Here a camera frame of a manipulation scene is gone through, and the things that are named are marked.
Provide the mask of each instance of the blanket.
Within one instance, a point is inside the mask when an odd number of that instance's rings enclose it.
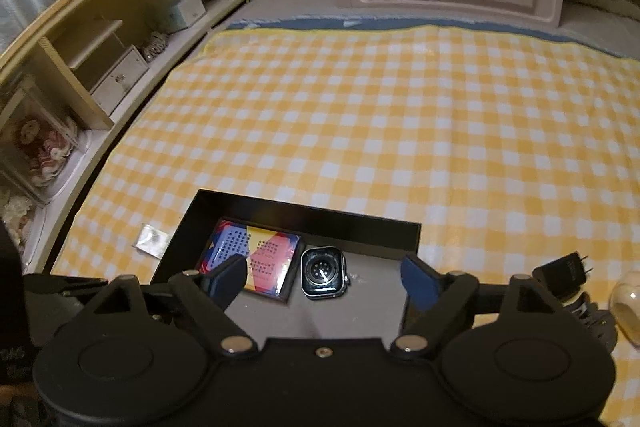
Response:
[[[222,32],[116,146],[55,273],[148,281],[142,223],[199,188],[422,224],[436,269],[503,283],[572,251],[601,306],[639,267],[640,62],[455,26]],[[623,337],[604,418],[640,425]]]

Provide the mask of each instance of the wooden shelf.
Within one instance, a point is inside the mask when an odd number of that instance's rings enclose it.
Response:
[[[102,108],[92,99],[89,92],[67,67],[53,44],[43,37],[34,48],[32,57],[37,60],[50,86],[56,87],[67,105],[88,129],[108,130],[113,122]]]
[[[120,26],[121,20],[87,21],[67,29],[53,45],[69,69],[75,71]]]
[[[86,154],[79,161],[65,187],[44,209],[44,225],[38,241],[30,241],[24,254],[26,273],[41,272],[53,248],[60,230],[75,204],[82,188],[97,168],[118,134],[126,126],[146,97],[164,79],[169,71],[187,54],[210,29],[217,25],[246,0],[214,0],[206,4],[206,13],[196,23],[169,37],[165,51],[149,63],[148,71],[131,88],[111,114],[113,127],[110,130],[89,131]]]

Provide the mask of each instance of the shelf compartment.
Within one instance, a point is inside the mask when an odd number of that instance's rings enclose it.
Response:
[[[36,76],[38,87],[75,113],[85,128],[107,130],[113,126],[109,115],[91,98],[49,39],[40,39],[31,58],[29,70]]]
[[[44,269],[47,256],[62,229],[66,216],[73,207],[84,184],[100,163],[118,134],[129,119],[138,110],[156,86],[162,82],[166,74],[176,65],[188,51],[207,33],[245,0],[214,0],[206,3],[206,13],[193,26],[169,36],[167,49],[150,62],[148,71],[136,82],[125,95],[116,109],[111,113],[113,128],[110,130],[87,131],[88,149],[74,169],[69,181],[55,198],[45,207],[46,215],[42,226],[40,240],[29,241],[24,258],[27,272],[33,273]]]
[[[44,203],[66,184],[86,151],[84,133],[25,75],[0,112],[0,168]]]
[[[122,26],[122,20],[93,20],[66,29],[53,42],[71,71],[77,70],[89,56]]]

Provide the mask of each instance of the metal screw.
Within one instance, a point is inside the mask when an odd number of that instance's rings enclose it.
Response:
[[[429,345],[427,339],[420,335],[403,335],[396,338],[396,347],[402,349],[405,353],[414,353],[421,351]]]
[[[223,339],[220,346],[228,353],[244,353],[254,347],[254,341],[244,335],[234,335]]]
[[[318,349],[316,349],[316,357],[320,357],[321,359],[328,359],[333,353],[334,350],[331,349],[331,347],[318,347]]]

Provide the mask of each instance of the power adapter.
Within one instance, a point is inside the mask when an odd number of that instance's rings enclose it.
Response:
[[[533,270],[533,278],[548,289],[559,301],[566,301],[576,295],[587,280],[587,273],[577,252],[543,264]]]

